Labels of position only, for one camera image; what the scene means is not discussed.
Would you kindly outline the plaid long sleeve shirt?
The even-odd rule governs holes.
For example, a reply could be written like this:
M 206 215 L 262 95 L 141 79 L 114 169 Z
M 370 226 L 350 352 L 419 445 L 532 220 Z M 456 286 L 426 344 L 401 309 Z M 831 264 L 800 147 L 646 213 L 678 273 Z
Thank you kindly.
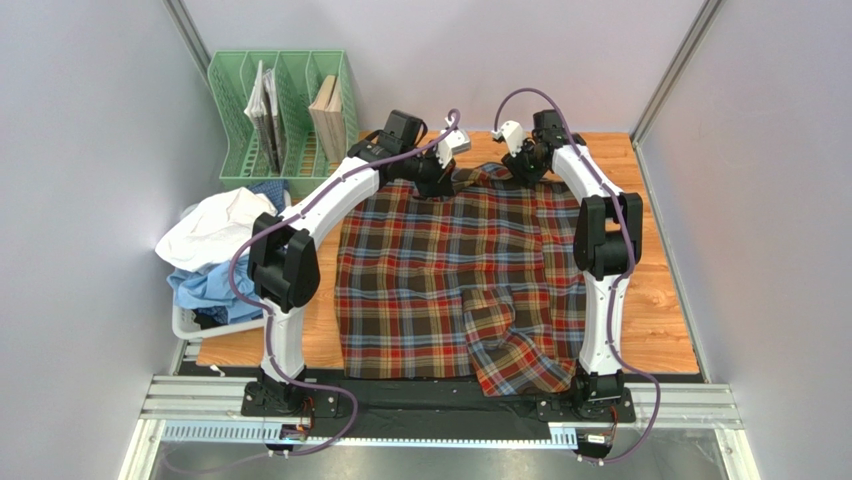
M 473 376 L 488 397 L 568 390 L 586 288 L 567 185 L 516 182 L 496 163 L 457 170 L 455 193 L 396 181 L 341 224 L 335 310 L 356 379 Z

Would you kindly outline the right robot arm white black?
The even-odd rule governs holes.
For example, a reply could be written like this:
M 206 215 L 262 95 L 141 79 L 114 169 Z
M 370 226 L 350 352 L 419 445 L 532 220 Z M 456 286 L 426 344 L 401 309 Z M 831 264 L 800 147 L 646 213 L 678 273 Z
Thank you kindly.
M 508 120 L 495 125 L 492 137 L 506 145 L 503 163 L 523 185 L 532 187 L 552 172 L 580 204 L 573 258 L 587 288 L 586 320 L 568 395 L 577 417 L 597 419 L 624 398 L 622 316 L 630 277 L 641 257 L 643 200 L 604 174 L 555 110 L 537 112 L 533 120 L 531 133 Z

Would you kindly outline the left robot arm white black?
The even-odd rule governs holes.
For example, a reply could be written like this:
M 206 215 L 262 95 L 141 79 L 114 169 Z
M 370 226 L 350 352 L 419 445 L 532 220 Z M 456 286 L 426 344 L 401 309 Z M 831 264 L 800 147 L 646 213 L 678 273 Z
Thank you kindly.
M 318 248 L 350 211 L 394 180 L 413 183 L 424 198 L 451 196 L 455 156 L 470 147 L 460 119 L 459 110 L 450 110 L 446 127 L 435 139 L 419 145 L 422 121 L 394 110 L 385 127 L 353 145 L 337 170 L 306 198 L 279 216 L 256 218 L 251 237 L 234 255 L 248 259 L 247 273 L 258 297 L 254 304 L 264 318 L 264 377 L 258 382 L 262 390 L 247 392 L 247 400 L 278 397 L 291 414 L 307 405 L 311 391 L 356 399 L 342 387 L 302 377 L 305 307 L 321 280 Z

